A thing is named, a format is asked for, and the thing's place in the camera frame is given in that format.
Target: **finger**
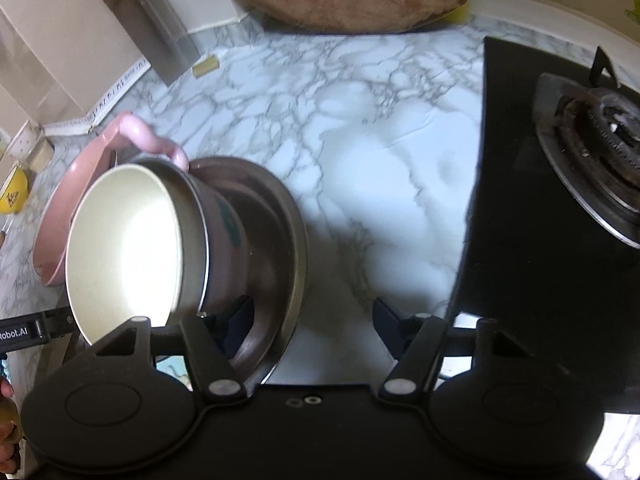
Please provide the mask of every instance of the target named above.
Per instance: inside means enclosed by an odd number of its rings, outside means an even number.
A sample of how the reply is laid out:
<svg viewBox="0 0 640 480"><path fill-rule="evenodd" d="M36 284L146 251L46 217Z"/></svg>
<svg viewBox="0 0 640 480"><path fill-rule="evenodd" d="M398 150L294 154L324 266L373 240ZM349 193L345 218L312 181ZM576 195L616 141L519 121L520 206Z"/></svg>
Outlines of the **finger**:
<svg viewBox="0 0 640 480"><path fill-rule="evenodd" d="M2 383L0 383L0 394L3 397L13 397L14 396L14 387L9 384L4 377L2 378Z"/></svg>
<svg viewBox="0 0 640 480"><path fill-rule="evenodd" d="M9 460L15 452L15 446L0 444L0 463Z"/></svg>
<svg viewBox="0 0 640 480"><path fill-rule="evenodd" d="M6 473L7 475L13 475L18 472L18 465L15 460L7 460L0 463L0 473Z"/></svg>
<svg viewBox="0 0 640 480"><path fill-rule="evenodd" d="M0 424L0 442L11 435L11 432L14 430L14 428L15 426L12 422L4 422L3 424Z"/></svg>

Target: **screw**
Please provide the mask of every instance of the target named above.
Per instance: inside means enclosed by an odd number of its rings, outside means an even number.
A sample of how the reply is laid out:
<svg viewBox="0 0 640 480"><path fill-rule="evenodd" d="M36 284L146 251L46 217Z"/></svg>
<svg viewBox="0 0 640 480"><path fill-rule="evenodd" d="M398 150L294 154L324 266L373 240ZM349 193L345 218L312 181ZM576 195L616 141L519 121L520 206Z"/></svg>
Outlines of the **screw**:
<svg viewBox="0 0 640 480"><path fill-rule="evenodd" d="M302 408L302 406L305 405L302 399L295 399L295 398L287 399L285 400L284 403L290 408Z"/></svg>
<svg viewBox="0 0 640 480"><path fill-rule="evenodd" d="M305 402L307 404L320 404L322 402L322 398L315 395L308 395L305 397Z"/></svg>
<svg viewBox="0 0 640 480"><path fill-rule="evenodd" d="M233 379L218 379L209 385L209 391L219 397L235 395L242 389L242 386Z"/></svg>
<svg viewBox="0 0 640 480"><path fill-rule="evenodd" d="M417 386L409 379L389 379L385 383L385 390L393 395L409 395L412 394Z"/></svg>

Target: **black glass stovetop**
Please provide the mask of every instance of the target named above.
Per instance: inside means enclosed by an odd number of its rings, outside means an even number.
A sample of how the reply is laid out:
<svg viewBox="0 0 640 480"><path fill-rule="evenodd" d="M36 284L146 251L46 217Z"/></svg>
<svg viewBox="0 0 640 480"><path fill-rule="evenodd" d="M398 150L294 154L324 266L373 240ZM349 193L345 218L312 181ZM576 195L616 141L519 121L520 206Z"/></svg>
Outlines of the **black glass stovetop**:
<svg viewBox="0 0 640 480"><path fill-rule="evenodd" d="M640 413L640 251L574 200L531 119L540 73L588 86L589 69L494 38L484 52L479 176L450 312L500 320L593 387L608 411Z"/></svg>

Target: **marble pattern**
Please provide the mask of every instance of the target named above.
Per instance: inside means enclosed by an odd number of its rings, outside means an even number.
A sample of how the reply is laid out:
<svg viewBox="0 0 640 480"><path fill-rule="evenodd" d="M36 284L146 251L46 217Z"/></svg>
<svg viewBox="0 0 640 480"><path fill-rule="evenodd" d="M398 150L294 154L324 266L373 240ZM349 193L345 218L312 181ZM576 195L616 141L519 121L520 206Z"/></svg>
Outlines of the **marble pattern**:
<svg viewBox="0 0 640 480"><path fill-rule="evenodd" d="M214 49L221 67L200 79L188 73L167 89L149 71L105 119L133 110L190 157L253 160L296 198L308 229L308 287L296 333L270 381L378 384L393 361L370 323L372 299L383 295L410 312L446 310L476 176L487 34L585 65L593 58L487 18L394 36L275 27L251 47ZM640 88L631 73L621 71L621 78ZM4 316L55 303L56 292L43 288L30 267L30 247L48 192L82 145L61 142L0 252ZM27 388L35 351L15 354L11 370ZM624 450L607 447L594 467L619 456L628 464L620 468L618 460L608 471L631 478L626 471L637 460L627 451L636 449L638 433Z"/></svg>

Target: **pink handle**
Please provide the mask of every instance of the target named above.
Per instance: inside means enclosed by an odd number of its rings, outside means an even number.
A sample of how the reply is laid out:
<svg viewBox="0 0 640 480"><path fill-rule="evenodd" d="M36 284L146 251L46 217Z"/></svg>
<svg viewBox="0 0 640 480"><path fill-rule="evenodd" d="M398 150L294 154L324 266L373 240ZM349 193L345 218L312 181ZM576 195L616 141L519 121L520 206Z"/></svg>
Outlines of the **pink handle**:
<svg viewBox="0 0 640 480"><path fill-rule="evenodd" d="M146 153L166 155L178 168L189 171L189 157L179 144L157 136L145 121L130 112L121 114L116 121L118 133L129 139L137 148Z"/></svg>

